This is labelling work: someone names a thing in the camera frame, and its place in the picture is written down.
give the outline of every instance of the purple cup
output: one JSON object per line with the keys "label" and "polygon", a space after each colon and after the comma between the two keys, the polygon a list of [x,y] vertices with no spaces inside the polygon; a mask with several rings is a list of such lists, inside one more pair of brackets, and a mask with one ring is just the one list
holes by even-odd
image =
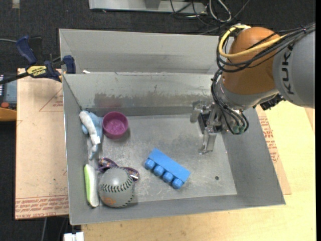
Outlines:
{"label": "purple cup", "polygon": [[111,111],[104,116],[102,129],[108,138],[120,139],[128,129],[128,119],[118,111]]}

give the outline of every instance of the blue toy block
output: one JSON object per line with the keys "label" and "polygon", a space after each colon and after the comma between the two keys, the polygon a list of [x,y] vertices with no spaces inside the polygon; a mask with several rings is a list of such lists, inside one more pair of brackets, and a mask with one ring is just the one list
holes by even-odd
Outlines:
{"label": "blue toy block", "polygon": [[153,170],[156,176],[161,176],[164,182],[171,183],[175,189],[180,189],[191,174],[190,171],[156,148],[146,159],[145,168]]}

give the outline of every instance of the clamp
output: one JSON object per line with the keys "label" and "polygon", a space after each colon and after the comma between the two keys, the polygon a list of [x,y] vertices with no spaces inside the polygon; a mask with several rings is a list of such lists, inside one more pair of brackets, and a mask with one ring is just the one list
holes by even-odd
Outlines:
{"label": "clamp", "polygon": [[28,42],[29,36],[26,35],[16,42],[16,48],[21,56],[25,57],[29,64],[25,68],[26,72],[16,75],[11,78],[7,78],[0,81],[1,84],[5,84],[23,77],[31,76],[32,78],[50,78],[53,80],[57,80],[59,82],[62,82],[62,76],[59,71],[56,70],[56,67],[59,67],[61,65],[66,65],[67,70],[64,73],[76,73],[76,65],[74,58],[71,55],[66,55],[62,61],[53,63],[51,61],[44,61],[40,59],[42,57],[41,53],[39,52],[40,44],[39,39],[35,38],[35,42],[38,42],[36,45],[35,51],[38,51],[37,56],[34,54],[33,50],[31,49],[29,42]]}

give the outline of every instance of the yellow cable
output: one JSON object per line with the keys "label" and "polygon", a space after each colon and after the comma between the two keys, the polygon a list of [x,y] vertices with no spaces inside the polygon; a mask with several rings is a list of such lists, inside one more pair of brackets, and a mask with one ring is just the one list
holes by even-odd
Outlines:
{"label": "yellow cable", "polygon": [[219,53],[221,56],[223,57],[226,57],[226,58],[233,58],[233,57],[237,57],[237,56],[242,56],[242,55],[246,55],[246,54],[249,54],[249,53],[252,53],[252,52],[256,52],[257,50],[259,49],[262,49],[262,48],[266,48],[266,47],[269,47],[271,46],[272,44],[276,43],[277,41],[279,41],[280,39],[284,38],[286,35],[283,35],[281,37],[278,37],[278,38],[275,38],[273,40],[270,40],[266,43],[263,43],[263,44],[260,44],[258,46],[255,46],[255,47],[252,47],[251,49],[248,49],[248,50],[245,50],[245,51],[242,51],[242,52],[239,52],[239,53],[236,53],[236,54],[226,54],[223,52],[223,44],[224,44],[224,41],[227,39],[227,37],[235,30],[237,29],[249,29],[250,26],[247,26],[247,25],[234,25],[232,26],[222,37],[220,43],[219,43]]}

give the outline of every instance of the gray ball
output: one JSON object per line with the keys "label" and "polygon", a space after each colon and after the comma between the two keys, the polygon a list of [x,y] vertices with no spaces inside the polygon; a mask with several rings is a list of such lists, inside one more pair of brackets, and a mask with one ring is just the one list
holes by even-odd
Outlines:
{"label": "gray ball", "polygon": [[108,169],[98,185],[101,201],[114,208],[126,207],[134,197],[134,181],[129,173],[120,167]]}

